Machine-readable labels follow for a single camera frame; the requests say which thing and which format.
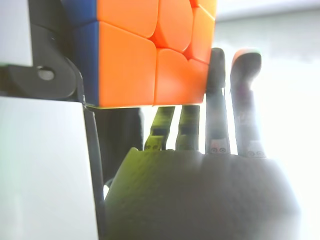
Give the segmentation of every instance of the rubik's cube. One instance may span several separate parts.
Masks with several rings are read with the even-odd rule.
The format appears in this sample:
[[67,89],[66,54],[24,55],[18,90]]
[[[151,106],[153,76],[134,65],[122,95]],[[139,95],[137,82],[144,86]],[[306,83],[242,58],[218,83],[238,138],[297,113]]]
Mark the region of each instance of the rubik's cube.
[[203,101],[216,0],[62,0],[86,101],[101,108]]

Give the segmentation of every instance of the ceiling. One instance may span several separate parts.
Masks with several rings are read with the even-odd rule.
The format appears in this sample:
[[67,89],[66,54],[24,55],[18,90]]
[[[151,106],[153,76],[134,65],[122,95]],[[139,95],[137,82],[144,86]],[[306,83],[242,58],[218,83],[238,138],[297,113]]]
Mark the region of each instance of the ceiling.
[[217,0],[217,21],[320,8],[320,0]]

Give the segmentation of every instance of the textured gray surface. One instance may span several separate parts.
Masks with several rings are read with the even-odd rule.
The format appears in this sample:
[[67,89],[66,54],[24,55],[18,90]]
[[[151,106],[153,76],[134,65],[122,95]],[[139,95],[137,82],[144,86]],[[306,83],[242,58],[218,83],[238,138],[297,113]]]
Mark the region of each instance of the textured gray surface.
[[291,240],[299,207],[270,159],[132,149],[106,201],[108,239]]

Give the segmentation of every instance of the orange tile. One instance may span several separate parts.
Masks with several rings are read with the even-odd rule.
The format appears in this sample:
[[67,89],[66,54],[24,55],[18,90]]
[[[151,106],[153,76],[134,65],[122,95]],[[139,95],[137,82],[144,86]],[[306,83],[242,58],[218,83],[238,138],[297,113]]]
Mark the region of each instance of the orange tile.
[[97,20],[144,38],[156,29],[159,0],[97,0]]
[[152,105],[157,51],[153,42],[99,23],[99,106]]
[[187,59],[195,59],[208,64],[210,62],[215,21],[199,7],[193,8],[192,11],[192,39],[184,55]]
[[199,104],[204,100],[206,92],[209,66],[203,62],[190,59],[188,61],[190,68],[190,100]]
[[206,67],[171,49],[157,49],[154,105],[201,103]]
[[212,17],[216,17],[217,0],[190,0],[193,8],[204,8]]
[[191,41],[192,25],[189,0],[159,0],[158,21],[151,40],[157,48],[183,53]]

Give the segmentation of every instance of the orange cube face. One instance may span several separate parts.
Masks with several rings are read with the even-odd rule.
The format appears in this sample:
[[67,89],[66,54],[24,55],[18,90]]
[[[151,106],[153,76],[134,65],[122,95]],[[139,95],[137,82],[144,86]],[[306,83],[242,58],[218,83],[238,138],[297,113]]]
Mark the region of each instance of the orange cube face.
[[158,21],[151,40],[157,48],[183,53],[190,44],[192,26],[189,0],[159,0]]
[[152,105],[156,75],[153,42],[100,22],[99,106]]
[[196,7],[192,11],[192,39],[184,55],[187,59],[195,59],[209,64],[215,21],[202,8]]
[[97,0],[97,20],[150,38],[156,29],[159,0]]
[[75,63],[100,108],[203,101],[216,0],[61,0]]

